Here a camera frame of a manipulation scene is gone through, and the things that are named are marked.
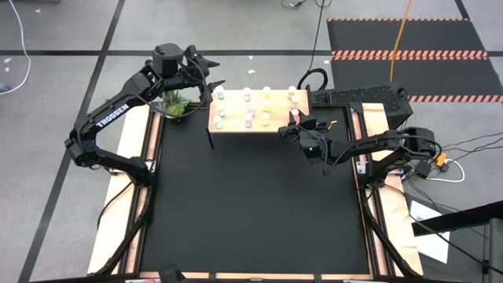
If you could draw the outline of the grey post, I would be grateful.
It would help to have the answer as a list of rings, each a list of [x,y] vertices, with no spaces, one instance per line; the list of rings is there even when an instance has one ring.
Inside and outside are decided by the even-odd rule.
[[[503,283],[503,220],[490,220],[489,264],[496,268],[490,270],[488,283]]]

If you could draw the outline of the black power adapter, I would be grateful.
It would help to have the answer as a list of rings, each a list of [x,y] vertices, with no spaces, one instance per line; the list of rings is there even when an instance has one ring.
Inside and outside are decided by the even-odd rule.
[[[415,169],[415,175],[422,179],[427,179],[431,172],[431,165],[426,161],[420,161]]]

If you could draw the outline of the black beam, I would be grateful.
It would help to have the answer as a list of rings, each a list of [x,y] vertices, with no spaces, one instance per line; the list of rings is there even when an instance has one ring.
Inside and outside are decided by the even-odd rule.
[[[423,236],[430,233],[443,233],[472,226],[481,226],[489,223],[491,219],[503,220],[503,200],[432,219],[425,219],[413,223],[412,227],[415,236]]]

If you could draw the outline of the black perforated computer case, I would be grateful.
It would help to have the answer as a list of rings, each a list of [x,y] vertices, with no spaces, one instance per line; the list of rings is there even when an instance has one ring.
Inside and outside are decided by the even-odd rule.
[[[312,105],[382,104],[388,127],[397,129],[413,114],[404,87],[396,84],[370,86],[347,90],[317,90],[308,94]]]

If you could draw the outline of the black hazard-striped floor mat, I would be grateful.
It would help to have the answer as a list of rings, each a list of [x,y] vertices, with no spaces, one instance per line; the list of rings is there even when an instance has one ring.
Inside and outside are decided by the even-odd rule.
[[[503,102],[503,84],[468,19],[332,18],[337,89],[395,83],[411,102]]]

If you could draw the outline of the potted succulent plant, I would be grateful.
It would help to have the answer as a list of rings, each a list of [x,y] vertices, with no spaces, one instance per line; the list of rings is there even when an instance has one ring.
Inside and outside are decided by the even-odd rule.
[[[169,90],[163,93],[162,101],[154,104],[154,109],[163,113],[168,119],[175,119],[182,116],[185,109],[192,101],[180,94],[178,90]]]

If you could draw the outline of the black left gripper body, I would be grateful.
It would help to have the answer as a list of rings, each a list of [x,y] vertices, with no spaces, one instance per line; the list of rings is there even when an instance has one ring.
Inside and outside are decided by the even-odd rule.
[[[152,67],[165,85],[197,85],[200,78],[193,76],[182,64],[184,52],[174,43],[155,47],[152,52]]]

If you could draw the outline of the wooden shelf with black legs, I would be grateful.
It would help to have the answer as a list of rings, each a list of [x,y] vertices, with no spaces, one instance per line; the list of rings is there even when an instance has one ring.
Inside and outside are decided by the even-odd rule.
[[[217,134],[276,134],[280,127],[289,125],[290,100],[288,99],[288,89],[273,90],[271,89],[271,98],[265,99],[263,89],[251,89],[251,100],[246,102],[243,97],[242,90],[229,90],[224,88],[225,98],[219,100],[214,90],[211,94],[212,103],[209,104],[208,122],[207,122],[207,138],[210,147],[215,147],[214,136]],[[296,91],[299,97],[299,118],[302,115],[308,115],[311,111],[308,93],[306,90]],[[270,124],[268,127],[261,126],[261,118],[263,113],[263,102],[271,100]],[[223,106],[226,108],[226,116],[222,118],[222,129],[216,129],[213,123],[215,116],[218,116],[218,108]],[[247,128],[244,125],[244,118],[248,114],[248,109],[255,107],[255,116],[253,117],[252,127]]]

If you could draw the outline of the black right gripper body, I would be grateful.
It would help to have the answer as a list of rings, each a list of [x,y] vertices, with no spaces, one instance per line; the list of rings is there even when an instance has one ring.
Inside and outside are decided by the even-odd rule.
[[[299,147],[311,162],[327,163],[329,159],[330,141],[317,131],[302,131],[299,134]]]

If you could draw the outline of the white paper sheet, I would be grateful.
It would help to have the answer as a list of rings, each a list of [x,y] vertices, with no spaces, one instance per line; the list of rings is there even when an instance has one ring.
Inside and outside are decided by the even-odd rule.
[[[409,213],[413,220],[411,223],[419,222],[426,219],[432,219],[442,214],[428,206],[425,206],[415,200],[410,202]],[[429,234],[424,236],[415,236],[417,242],[418,252],[435,259],[441,263],[447,263],[449,244],[446,243],[436,234]]]

